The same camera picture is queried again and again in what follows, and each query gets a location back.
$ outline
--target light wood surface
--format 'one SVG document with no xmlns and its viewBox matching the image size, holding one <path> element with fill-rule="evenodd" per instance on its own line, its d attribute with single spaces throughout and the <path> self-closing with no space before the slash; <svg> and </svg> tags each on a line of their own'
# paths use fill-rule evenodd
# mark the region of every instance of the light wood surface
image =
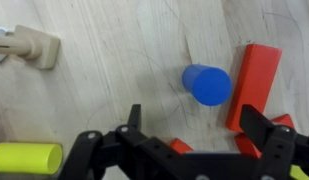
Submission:
<svg viewBox="0 0 309 180">
<path fill-rule="evenodd" d="M 0 63 L 0 142 L 55 142 L 68 154 L 85 130 L 125 123 L 142 104 L 142 132 L 195 150 L 237 151 L 225 128 L 230 100 L 196 102 L 181 84 L 191 63 L 226 70 L 235 85 L 246 44 L 283 49 L 265 110 L 309 133 L 309 0 L 0 0 L 0 26 L 61 39 L 53 70 L 15 56 Z M 117 169 L 105 179 L 124 179 Z M 0 179 L 47 179 L 0 175 Z"/>
</svg>

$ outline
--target blue cylinder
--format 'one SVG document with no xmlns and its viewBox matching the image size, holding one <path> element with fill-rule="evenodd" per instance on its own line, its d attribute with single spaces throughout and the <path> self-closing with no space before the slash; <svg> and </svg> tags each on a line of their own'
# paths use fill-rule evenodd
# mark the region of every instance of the blue cylinder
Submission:
<svg viewBox="0 0 309 180">
<path fill-rule="evenodd" d="M 193 64 L 182 75 L 185 89 L 207 106 L 217 106 L 228 99 L 232 90 L 231 79 L 222 69 Z"/>
</svg>

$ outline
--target wooden floor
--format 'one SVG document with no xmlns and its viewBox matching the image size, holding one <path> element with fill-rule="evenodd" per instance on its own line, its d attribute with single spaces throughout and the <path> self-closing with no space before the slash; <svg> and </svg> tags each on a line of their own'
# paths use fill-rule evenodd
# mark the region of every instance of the wooden floor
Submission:
<svg viewBox="0 0 309 180">
<path fill-rule="evenodd" d="M 61 38 L 53 70 L 10 56 L 0 63 L 0 142 L 61 143 L 125 123 L 142 104 L 142 131 L 195 150 L 237 151 L 224 127 L 230 100 L 200 105 L 181 74 L 200 63 L 235 84 L 244 48 L 283 49 L 265 110 L 289 113 L 309 133 L 309 0 L 0 0 L 0 26 L 21 24 Z M 124 179 L 113 169 L 105 179 Z M 0 179 L 48 179 L 0 175 Z"/>
</svg>

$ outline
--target red block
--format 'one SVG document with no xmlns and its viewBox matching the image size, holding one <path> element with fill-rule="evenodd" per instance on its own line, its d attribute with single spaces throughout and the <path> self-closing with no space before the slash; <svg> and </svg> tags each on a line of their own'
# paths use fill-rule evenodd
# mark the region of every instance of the red block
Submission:
<svg viewBox="0 0 309 180">
<path fill-rule="evenodd" d="M 189 145 L 187 145 L 185 142 L 181 141 L 178 138 L 175 138 L 170 143 L 170 147 L 180 154 L 184 154 L 187 151 L 193 151 L 193 149 Z"/>
<path fill-rule="evenodd" d="M 261 113 L 264 111 L 281 54 L 278 48 L 247 45 L 227 116 L 228 129 L 242 132 L 239 121 L 243 104 L 251 104 Z"/>
<path fill-rule="evenodd" d="M 294 124 L 289 114 L 284 114 L 282 116 L 279 116 L 273 119 L 272 122 L 283 124 L 285 126 L 288 126 L 294 129 Z M 258 149 L 254 146 L 252 141 L 250 141 L 245 134 L 241 133 L 241 134 L 236 135 L 234 140 L 235 140 L 235 143 L 238 149 L 240 150 L 242 154 L 248 154 L 256 158 L 261 157 L 262 153 L 258 151 Z"/>
</svg>

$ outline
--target yellow block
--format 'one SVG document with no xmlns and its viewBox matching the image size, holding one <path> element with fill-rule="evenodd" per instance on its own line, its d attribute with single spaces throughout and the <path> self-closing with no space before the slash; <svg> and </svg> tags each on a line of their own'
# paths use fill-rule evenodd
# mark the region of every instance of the yellow block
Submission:
<svg viewBox="0 0 309 180">
<path fill-rule="evenodd" d="M 290 175 L 295 179 L 309 180 L 309 177 L 302 171 L 299 166 L 292 165 Z"/>
<path fill-rule="evenodd" d="M 54 174 L 62 156 L 58 144 L 0 143 L 0 172 Z"/>
</svg>

